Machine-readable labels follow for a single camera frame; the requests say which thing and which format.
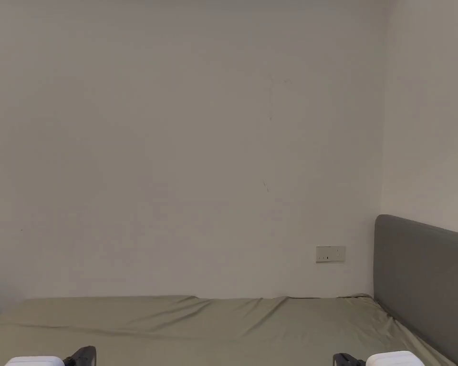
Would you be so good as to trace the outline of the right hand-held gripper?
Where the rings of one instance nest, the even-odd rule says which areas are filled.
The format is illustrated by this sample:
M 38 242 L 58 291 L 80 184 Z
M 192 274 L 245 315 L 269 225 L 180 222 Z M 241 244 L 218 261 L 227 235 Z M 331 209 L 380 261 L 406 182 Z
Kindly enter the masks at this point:
M 336 353 L 333 366 L 424 366 L 424 363 L 410 351 L 394 351 L 371 355 L 366 361 L 348 353 Z

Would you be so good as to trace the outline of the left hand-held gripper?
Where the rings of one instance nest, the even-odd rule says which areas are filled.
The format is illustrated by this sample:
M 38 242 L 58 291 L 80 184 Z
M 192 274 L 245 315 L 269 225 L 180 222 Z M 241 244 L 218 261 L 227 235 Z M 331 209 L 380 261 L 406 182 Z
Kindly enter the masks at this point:
M 96 347 L 84 346 L 66 357 L 64 361 L 56 356 L 19 356 L 10 359 L 5 366 L 95 366 Z

